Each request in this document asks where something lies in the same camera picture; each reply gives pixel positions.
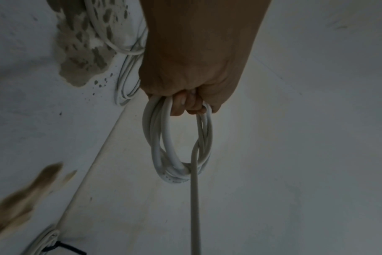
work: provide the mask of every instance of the white floor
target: white floor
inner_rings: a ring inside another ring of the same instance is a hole
[[[60,222],[62,240],[88,254],[190,254],[189,183],[155,173],[146,101],[127,106]],[[335,123],[251,58],[214,116],[199,178],[203,253],[382,254],[382,157]],[[189,161],[194,117],[172,127]]]

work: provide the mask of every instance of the concrete floor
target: concrete floor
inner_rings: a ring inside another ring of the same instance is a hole
[[[190,254],[189,183],[155,173],[146,102],[141,92],[124,110],[59,224],[89,254]],[[382,254],[382,157],[305,95],[250,58],[213,121],[199,177],[204,254]],[[172,131],[189,161],[194,117],[172,118]]]

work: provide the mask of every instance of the white wall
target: white wall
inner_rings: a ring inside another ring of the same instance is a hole
[[[77,170],[62,189],[35,205],[24,226],[11,226],[12,234],[0,239],[0,255],[20,254],[58,222],[122,112],[113,95],[125,56],[116,55],[108,71],[73,87],[59,75],[60,21],[45,0],[0,0],[0,201],[29,185],[47,165],[64,163],[60,179]]]
[[[189,254],[189,185],[155,174],[146,100],[127,107],[60,222],[92,254]],[[194,122],[172,119],[184,161]],[[204,254],[382,255],[382,1],[274,0],[214,134]]]

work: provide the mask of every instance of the black wire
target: black wire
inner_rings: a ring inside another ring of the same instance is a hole
[[[82,251],[82,250],[79,250],[79,249],[77,249],[77,248],[75,248],[75,247],[73,247],[73,246],[70,246],[70,245],[68,245],[68,244],[64,244],[64,243],[62,243],[62,242],[60,242],[60,241],[57,241],[57,242],[55,243],[55,245],[53,245],[53,246],[45,247],[45,248],[42,249],[41,251],[42,251],[42,252],[49,252],[49,251],[54,250],[54,249],[56,249],[56,248],[58,248],[58,247],[65,248],[65,249],[70,250],[70,251],[72,251],[72,252],[74,252],[74,253],[76,253],[76,254],[79,254],[79,255],[87,255],[86,252],[84,252],[84,251]]]

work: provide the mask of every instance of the hand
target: hand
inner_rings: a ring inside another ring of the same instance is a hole
[[[212,112],[233,94],[270,0],[141,0],[149,28],[139,69],[148,95],[173,96],[171,114]]]

